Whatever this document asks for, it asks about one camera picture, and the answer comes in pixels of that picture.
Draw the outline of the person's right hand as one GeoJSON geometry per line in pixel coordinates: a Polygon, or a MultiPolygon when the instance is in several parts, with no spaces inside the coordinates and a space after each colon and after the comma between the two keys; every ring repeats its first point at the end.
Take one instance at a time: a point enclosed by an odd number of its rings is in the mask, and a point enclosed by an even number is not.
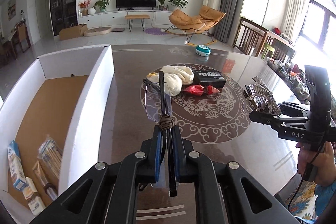
{"type": "Polygon", "coordinates": [[[317,174],[314,180],[317,185],[325,187],[331,185],[335,181],[334,149],[330,142],[325,143],[323,153],[319,153],[318,155],[314,151],[304,149],[303,143],[297,143],[295,147],[300,148],[297,173],[303,175],[306,165],[311,163],[313,166],[317,167],[317,174]]]}

